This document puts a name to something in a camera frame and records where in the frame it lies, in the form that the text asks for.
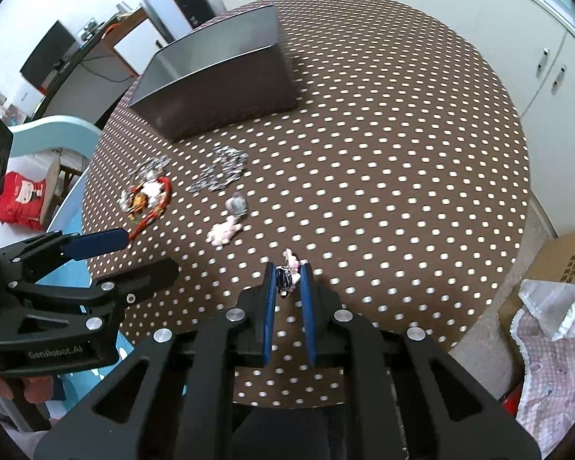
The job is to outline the person left hand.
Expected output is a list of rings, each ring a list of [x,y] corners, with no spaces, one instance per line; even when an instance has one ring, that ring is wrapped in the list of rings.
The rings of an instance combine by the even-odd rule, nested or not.
[[[9,400],[14,399],[14,391],[19,384],[22,385],[22,392],[26,401],[32,404],[40,404],[49,401],[54,396],[54,378],[51,376],[44,377],[25,377],[9,381],[0,377],[0,397]]]

